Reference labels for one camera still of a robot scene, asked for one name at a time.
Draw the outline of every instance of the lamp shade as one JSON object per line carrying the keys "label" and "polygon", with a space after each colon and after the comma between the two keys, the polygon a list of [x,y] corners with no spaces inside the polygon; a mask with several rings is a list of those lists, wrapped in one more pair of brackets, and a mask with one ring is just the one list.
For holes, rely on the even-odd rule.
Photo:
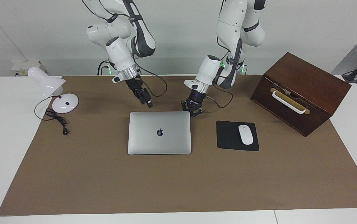
{"label": "lamp shade", "polygon": [[34,79],[39,85],[45,97],[62,94],[62,85],[66,82],[62,78],[49,76],[38,67],[28,70],[28,76]]}

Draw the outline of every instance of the wooden box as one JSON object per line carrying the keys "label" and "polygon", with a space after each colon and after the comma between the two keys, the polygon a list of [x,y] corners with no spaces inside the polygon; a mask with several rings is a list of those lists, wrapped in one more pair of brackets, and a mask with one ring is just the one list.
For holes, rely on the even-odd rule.
{"label": "wooden box", "polygon": [[350,87],[286,53],[263,75],[251,99],[308,136],[335,113]]}

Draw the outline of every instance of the box handle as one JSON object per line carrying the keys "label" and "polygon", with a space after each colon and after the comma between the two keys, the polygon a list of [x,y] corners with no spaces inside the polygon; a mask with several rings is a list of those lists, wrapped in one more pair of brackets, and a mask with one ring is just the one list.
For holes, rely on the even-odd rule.
{"label": "box handle", "polygon": [[310,114],[310,110],[307,108],[303,107],[302,105],[298,104],[296,101],[293,99],[287,97],[286,95],[282,94],[281,92],[277,91],[275,88],[271,88],[270,91],[272,92],[272,97],[279,102],[283,103],[285,106],[289,107],[292,109],[294,112],[298,114]]}

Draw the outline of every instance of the laptop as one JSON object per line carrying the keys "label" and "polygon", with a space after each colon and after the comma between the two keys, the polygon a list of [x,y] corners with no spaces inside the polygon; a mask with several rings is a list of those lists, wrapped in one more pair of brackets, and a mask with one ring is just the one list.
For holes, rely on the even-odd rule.
{"label": "laptop", "polygon": [[189,112],[131,112],[129,155],[190,154]]}

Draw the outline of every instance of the desk lamp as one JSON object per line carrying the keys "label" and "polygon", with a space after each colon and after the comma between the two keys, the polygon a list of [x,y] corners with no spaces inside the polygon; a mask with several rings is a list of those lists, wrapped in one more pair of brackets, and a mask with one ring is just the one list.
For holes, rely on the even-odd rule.
{"label": "desk lamp", "polygon": [[52,108],[58,114],[71,112],[79,104],[79,99],[72,93],[62,94],[62,85],[66,80],[55,76],[49,76],[40,68],[33,67],[28,70],[28,76],[33,78],[39,85],[45,97],[57,96],[53,101]]}

